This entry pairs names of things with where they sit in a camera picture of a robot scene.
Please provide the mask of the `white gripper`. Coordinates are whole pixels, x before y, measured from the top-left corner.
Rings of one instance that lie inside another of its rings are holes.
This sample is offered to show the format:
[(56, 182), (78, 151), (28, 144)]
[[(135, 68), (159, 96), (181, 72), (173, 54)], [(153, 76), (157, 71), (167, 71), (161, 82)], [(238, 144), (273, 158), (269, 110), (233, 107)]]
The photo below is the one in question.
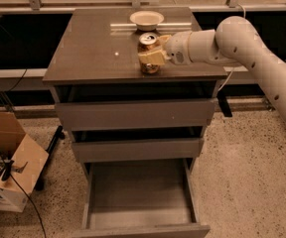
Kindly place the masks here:
[(162, 46), (166, 44), (165, 51), (163, 49), (154, 49), (139, 52), (139, 60), (142, 63), (150, 63), (153, 65), (164, 65), (168, 60), (171, 60), (171, 62), (176, 65), (190, 64), (189, 38), (191, 33), (191, 31), (186, 31), (176, 33), (173, 36), (160, 36), (158, 40)]

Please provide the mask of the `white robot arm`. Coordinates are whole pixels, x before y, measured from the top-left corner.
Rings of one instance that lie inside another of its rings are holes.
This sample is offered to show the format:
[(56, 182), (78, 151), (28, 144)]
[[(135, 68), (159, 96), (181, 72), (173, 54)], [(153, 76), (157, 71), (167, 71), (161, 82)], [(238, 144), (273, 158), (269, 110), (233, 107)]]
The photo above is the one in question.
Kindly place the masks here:
[(263, 43), (256, 29), (243, 17), (232, 16), (214, 30), (178, 32), (139, 38), (147, 47), (138, 53), (141, 63), (176, 65), (206, 62), (222, 66), (242, 65), (251, 73), (286, 124), (286, 62)]

